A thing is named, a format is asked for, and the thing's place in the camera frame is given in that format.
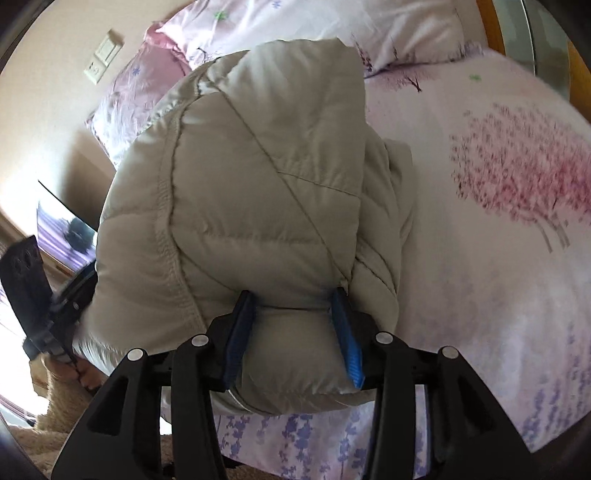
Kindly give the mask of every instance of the quilted fabric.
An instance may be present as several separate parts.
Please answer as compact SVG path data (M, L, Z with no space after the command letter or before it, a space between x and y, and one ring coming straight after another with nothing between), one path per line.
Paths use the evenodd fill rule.
M155 108L109 192L77 350L111 372L258 299L221 411L364 403L329 316L337 286L393 332L415 178L367 126L362 65L339 40L276 41L205 64Z

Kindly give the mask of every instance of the wooden headboard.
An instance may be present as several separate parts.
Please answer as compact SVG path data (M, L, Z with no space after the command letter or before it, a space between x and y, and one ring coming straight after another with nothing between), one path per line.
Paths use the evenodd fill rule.
M503 33L501 32L501 24L499 23L499 17L496 15L492 0L476 0L476 3L480 10L489 48L504 55L505 43L503 42Z
M486 31L488 46L505 55L501 24L493 0L476 0ZM591 122L591 72L581 55L569 41L570 103Z

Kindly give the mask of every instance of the tv screen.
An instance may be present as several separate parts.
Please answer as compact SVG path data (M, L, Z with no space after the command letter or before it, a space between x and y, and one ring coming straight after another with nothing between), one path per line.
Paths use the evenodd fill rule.
M39 248L74 272L96 257L96 232L39 183Z

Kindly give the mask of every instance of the pillowcase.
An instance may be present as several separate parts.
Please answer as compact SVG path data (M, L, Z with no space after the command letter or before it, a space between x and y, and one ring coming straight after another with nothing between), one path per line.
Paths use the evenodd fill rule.
M272 40L337 37L357 48L367 75L390 63L456 60L464 45L450 0L198 0L158 31L193 69Z
M115 168L156 103L191 71L174 42L156 32L162 24L156 22L148 29L135 57L117 75L86 121Z

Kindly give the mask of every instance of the person's hand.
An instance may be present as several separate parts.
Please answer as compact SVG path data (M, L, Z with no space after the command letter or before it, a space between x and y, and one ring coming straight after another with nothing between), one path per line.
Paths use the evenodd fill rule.
M107 376L84 358L78 358L76 366L73 364L63 364L55 360L48 353L43 354L43 365L58 380L78 381L89 390L100 387L105 383Z

